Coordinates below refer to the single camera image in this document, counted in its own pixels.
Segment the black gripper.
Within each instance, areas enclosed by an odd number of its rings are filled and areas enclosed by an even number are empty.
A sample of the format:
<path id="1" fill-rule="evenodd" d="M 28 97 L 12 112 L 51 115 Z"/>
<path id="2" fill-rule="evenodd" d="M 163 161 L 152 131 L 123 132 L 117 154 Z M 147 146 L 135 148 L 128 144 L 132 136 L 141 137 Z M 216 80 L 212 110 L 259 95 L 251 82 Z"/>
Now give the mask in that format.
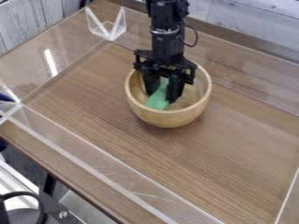
<path id="1" fill-rule="evenodd" d="M 160 78 L 168 79 L 167 100 L 175 103 L 182 97 L 186 84 L 192 85 L 198 66 L 183 56 L 174 60 L 159 60 L 150 50 L 135 50 L 133 68 L 143 74 L 144 89 L 152 95 L 160 85 Z"/>

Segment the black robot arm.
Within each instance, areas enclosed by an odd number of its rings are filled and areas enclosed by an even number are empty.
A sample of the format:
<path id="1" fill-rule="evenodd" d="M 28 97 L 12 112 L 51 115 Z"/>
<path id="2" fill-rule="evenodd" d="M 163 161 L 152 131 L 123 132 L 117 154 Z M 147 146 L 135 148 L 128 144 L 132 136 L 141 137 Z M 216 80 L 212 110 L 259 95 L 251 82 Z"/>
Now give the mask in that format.
<path id="1" fill-rule="evenodd" d="M 141 72 L 144 90 L 152 95 L 162 78 L 167 78 L 166 100 L 170 103 L 182 97 L 184 85 L 194 84 L 198 69 L 198 65 L 184 57 L 184 47 L 195 47 L 198 44 L 184 41 L 188 7 L 188 0 L 145 0 L 152 48 L 135 50 L 133 68 Z"/>

